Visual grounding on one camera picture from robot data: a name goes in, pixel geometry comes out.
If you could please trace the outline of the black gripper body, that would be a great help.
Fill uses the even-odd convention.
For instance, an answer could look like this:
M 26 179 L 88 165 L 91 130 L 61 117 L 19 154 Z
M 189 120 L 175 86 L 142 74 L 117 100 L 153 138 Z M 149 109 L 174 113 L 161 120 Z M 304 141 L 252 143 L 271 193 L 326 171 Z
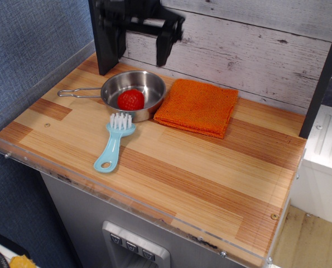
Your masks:
M 170 34 L 171 41 L 182 39 L 185 17 L 165 8 L 160 1 L 96 1 L 98 22 L 105 31 L 123 39 L 126 31 L 159 36 Z

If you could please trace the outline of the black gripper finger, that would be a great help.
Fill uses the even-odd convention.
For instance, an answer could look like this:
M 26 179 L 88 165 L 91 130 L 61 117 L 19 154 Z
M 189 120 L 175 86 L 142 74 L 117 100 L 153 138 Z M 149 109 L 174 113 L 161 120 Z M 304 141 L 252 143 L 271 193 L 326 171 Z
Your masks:
M 171 54 L 173 45 L 179 40 L 179 33 L 176 27 L 163 28 L 156 39 L 156 65 L 162 67 L 166 65 Z
M 105 32 L 112 53 L 119 60 L 126 51 L 126 29 L 124 27 L 106 27 Z

